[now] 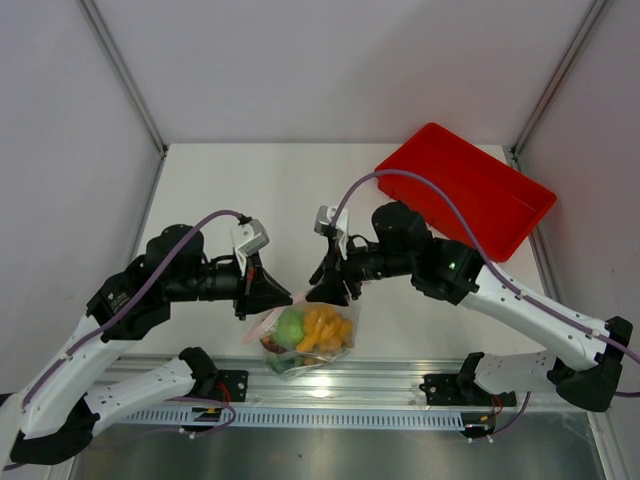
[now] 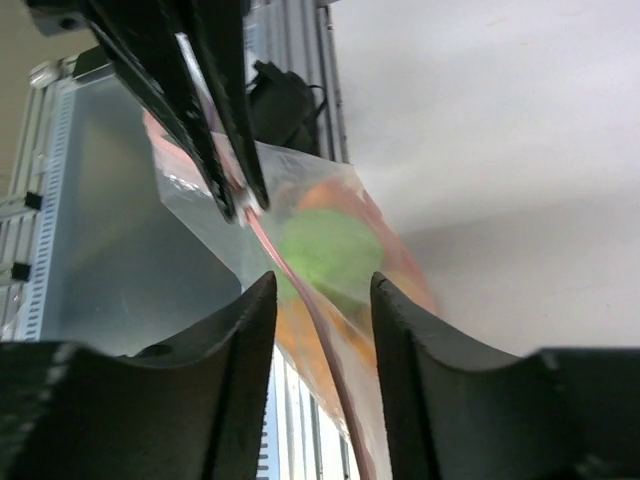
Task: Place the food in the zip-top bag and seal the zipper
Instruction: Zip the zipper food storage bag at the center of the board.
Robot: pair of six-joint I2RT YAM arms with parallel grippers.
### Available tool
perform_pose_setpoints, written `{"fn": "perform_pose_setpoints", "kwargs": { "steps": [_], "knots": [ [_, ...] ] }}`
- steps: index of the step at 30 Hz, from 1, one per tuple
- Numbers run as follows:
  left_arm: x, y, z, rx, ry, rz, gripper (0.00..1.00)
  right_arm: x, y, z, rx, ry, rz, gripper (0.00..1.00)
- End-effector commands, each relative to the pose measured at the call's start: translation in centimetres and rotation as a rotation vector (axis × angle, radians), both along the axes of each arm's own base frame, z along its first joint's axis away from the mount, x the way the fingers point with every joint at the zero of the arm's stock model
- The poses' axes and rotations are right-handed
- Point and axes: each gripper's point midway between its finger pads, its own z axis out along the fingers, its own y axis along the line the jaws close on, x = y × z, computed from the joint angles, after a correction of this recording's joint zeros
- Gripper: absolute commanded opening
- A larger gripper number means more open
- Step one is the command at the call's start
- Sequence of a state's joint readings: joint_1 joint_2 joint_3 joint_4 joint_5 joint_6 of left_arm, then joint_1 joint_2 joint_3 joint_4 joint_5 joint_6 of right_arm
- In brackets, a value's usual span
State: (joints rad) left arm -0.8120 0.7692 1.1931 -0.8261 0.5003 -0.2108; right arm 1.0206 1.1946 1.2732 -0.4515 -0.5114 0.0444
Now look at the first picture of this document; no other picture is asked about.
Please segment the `yellow ginger toy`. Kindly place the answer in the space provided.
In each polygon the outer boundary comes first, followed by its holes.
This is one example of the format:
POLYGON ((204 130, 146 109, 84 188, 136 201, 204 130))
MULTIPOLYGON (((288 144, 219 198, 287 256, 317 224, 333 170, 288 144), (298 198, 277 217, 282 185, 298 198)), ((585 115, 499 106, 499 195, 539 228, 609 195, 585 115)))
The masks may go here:
POLYGON ((313 306, 303 317, 302 340, 296 345, 301 353, 336 354, 353 347, 355 324, 333 306, 313 306))

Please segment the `green vegetable toy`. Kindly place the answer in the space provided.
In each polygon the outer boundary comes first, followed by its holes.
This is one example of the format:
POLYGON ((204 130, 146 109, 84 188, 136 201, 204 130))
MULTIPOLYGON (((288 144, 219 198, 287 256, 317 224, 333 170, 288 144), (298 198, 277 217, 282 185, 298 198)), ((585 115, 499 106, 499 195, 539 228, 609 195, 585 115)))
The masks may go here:
POLYGON ((272 340, 284 348, 292 349, 304 337, 304 314, 295 308, 285 309, 276 321, 272 340))

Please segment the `red brown meat slice toy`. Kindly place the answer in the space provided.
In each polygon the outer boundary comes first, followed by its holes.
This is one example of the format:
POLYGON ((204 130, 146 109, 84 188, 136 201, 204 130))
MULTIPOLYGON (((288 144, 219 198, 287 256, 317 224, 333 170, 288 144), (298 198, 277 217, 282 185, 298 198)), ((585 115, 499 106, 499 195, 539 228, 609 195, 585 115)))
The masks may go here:
POLYGON ((283 354, 287 351, 286 348, 275 343, 270 336, 261 338, 260 343, 266 351, 276 355, 283 354))

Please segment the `clear pink zip top bag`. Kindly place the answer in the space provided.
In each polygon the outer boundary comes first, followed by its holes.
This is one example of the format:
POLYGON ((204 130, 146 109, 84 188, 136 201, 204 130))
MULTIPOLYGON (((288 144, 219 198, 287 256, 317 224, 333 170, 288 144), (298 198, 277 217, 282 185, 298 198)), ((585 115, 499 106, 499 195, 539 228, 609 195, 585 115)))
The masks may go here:
POLYGON ((303 294, 286 307, 262 314, 242 338, 261 347, 264 364, 276 376, 293 379, 349 356, 355 346, 360 304, 309 302, 303 294))

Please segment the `brown longan bunch toy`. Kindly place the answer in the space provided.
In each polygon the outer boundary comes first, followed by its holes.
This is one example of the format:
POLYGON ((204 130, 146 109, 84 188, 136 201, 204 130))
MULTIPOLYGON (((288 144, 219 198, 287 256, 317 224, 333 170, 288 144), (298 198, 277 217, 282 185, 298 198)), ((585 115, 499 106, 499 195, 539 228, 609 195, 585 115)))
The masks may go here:
POLYGON ((351 341, 331 340, 317 344, 311 352, 298 353, 294 357, 295 367, 310 367, 331 363, 348 355, 353 348, 351 341))

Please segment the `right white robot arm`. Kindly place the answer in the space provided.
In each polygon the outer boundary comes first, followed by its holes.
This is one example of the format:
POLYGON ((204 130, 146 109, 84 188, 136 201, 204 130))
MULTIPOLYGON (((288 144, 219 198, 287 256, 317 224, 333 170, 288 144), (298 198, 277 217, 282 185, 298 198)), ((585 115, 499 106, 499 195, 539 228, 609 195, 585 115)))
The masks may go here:
POLYGON ((328 248, 309 280, 307 301, 346 307, 365 282, 407 276, 426 297, 492 317, 542 347, 507 356, 473 352, 455 374, 427 374, 420 388, 428 404, 489 406, 499 400, 513 406, 519 392, 554 392, 586 411, 609 408, 630 322, 591 318, 528 290, 477 250, 433 236, 423 217, 402 202, 377 208, 371 223, 375 241, 358 246, 346 213, 319 208, 314 230, 328 248))

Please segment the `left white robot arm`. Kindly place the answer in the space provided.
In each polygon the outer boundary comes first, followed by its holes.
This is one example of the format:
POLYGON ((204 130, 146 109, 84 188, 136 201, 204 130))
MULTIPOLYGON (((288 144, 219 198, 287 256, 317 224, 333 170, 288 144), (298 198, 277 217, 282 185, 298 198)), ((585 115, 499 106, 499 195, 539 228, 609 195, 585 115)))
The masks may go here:
POLYGON ((187 347, 166 364, 118 384, 95 382, 168 321, 174 303, 230 301, 240 320, 291 304, 291 294, 262 265, 259 252, 269 242, 264 226, 243 217, 231 240, 231 254, 208 259, 201 232, 172 225, 105 281, 40 376, 22 392, 2 395, 1 458, 7 468, 62 463, 116 421, 166 400, 223 400, 219 370, 200 347, 187 347))

